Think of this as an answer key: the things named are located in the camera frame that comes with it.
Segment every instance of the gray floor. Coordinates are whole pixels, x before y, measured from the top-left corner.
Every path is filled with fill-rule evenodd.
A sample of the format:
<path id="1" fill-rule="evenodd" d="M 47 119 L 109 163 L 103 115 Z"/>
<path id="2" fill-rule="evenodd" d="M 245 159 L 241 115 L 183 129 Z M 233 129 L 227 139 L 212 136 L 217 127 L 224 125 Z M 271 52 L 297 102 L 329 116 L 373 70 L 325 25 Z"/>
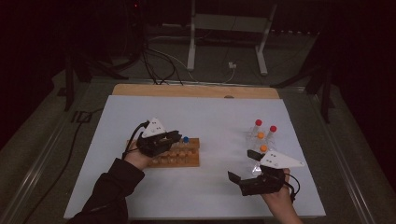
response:
<path id="1" fill-rule="evenodd" d="M 270 74 L 259 74 L 253 45 L 197 47 L 195 70 L 184 68 L 189 43 L 185 39 L 156 38 L 150 41 L 152 49 L 177 58 L 174 60 L 184 84 L 199 85 L 251 85 L 266 87 L 298 73 L 306 54 L 315 42 L 313 36 L 270 35 L 264 56 Z M 165 77 L 170 73 L 168 63 L 149 57 L 156 73 Z M 235 62 L 236 68 L 227 67 Z M 127 83 L 148 83 L 149 77 L 141 62 L 122 71 L 130 77 Z M 178 84 L 176 76 L 170 84 Z M 290 113 L 298 139 L 304 151 L 311 173 L 318 187 L 326 217 L 306 217 L 304 223 L 395 223 L 396 197 L 376 163 L 361 130 L 351 116 L 340 92 L 332 87 L 330 124 L 318 114 L 316 95 L 304 93 L 307 79 L 279 90 Z M 22 125 L 0 152 L 0 212 L 2 223 L 22 223 L 35 204 L 50 187 L 56 175 L 67 161 L 77 123 L 70 120 L 76 110 L 93 111 L 104 107 L 117 80 L 97 76 L 92 83 L 77 83 L 77 99 L 70 112 L 64 112 L 63 97 L 56 96 L 64 86 L 64 73 L 54 77 L 55 90 L 43 101 L 36 112 Z M 100 112 L 92 121 L 78 129 L 72 159 L 62 178 L 45 200 L 37 207 L 27 223 L 65 223 L 64 210 L 76 183 L 94 135 Z M 47 156 L 41 166 L 35 161 Z M 21 182 L 31 167 L 42 171 L 30 179 L 33 190 L 20 189 Z M 153 223 L 154 221 L 136 221 Z M 226 221 L 156 221 L 160 223 L 276 223 L 275 220 L 226 220 Z"/>

